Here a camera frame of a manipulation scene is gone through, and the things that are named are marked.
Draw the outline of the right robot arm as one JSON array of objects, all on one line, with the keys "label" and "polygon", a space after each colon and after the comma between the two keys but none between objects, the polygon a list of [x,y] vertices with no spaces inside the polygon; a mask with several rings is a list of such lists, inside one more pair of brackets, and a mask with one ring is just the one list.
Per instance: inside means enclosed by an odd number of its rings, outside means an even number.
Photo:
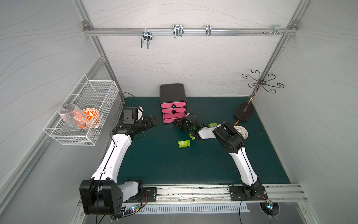
[{"label": "right robot arm", "polygon": [[174,124],[183,132],[190,134],[193,139],[216,139],[220,146],[234,160],[241,176],[242,191],[246,198],[252,199],[263,186],[257,174],[254,172],[246,154],[244,136],[229,122],[211,127],[200,126],[194,114],[174,120]]}]

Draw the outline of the black pink drawer cabinet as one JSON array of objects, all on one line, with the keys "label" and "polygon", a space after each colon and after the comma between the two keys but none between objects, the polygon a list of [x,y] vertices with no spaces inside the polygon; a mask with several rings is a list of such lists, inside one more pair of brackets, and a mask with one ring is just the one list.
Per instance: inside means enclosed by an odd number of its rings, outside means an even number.
[{"label": "black pink drawer cabinet", "polygon": [[183,84],[165,84],[159,87],[159,101],[163,123],[173,123],[186,116],[186,93]]}]

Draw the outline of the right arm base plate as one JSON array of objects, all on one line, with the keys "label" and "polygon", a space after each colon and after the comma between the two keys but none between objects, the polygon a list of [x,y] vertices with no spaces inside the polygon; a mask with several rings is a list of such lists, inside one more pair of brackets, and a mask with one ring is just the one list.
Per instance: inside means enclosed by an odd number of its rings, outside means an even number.
[{"label": "right arm base plate", "polygon": [[229,185],[227,187],[231,201],[265,201],[269,197],[264,186],[259,186],[256,190],[243,186]]}]

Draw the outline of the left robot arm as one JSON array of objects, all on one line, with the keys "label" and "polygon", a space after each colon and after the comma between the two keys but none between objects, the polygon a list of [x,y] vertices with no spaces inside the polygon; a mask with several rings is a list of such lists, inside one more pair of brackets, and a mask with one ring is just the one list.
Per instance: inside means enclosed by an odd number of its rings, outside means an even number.
[{"label": "left robot arm", "polygon": [[129,180],[117,184],[118,173],[133,137],[156,126],[152,115],[143,117],[133,124],[118,124],[112,131],[111,144],[101,164],[91,179],[83,180],[79,187],[82,205],[86,215],[123,216],[122,204],[131,199],[143,198],[143,184],[140,180]]}]

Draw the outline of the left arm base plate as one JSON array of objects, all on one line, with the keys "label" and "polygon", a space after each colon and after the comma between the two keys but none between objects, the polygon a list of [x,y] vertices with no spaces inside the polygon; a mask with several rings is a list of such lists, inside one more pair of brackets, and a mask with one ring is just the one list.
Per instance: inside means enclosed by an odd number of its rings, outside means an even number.
[{"label": "left arm base plate", "polygon": [[157,188],[144,187],[139,190],[138,194],[134,197],[135,202],[153,203],[157,201]]}]

